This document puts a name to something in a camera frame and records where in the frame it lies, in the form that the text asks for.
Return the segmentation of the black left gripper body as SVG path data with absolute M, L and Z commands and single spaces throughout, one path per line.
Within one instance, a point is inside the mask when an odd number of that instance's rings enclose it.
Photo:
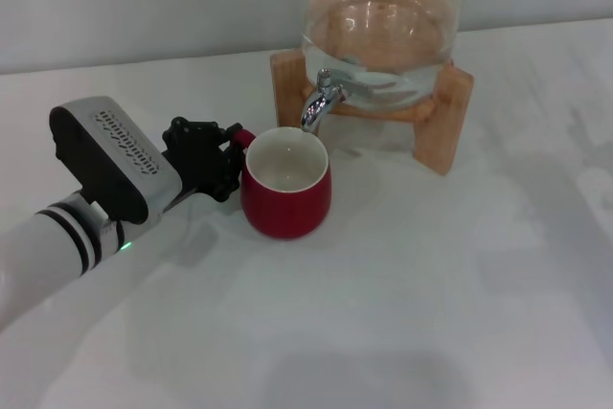
M 224 150 L 219 147 L 197 150 L 167 149 L 163 152 L 164 157 L 178 172 L 182 184 L 180 193 L 164 209 L 165 212 L 195 193 L 202 193 L 212 198 L 210 193 L 215 180 L 216 166 L 219 165 Z

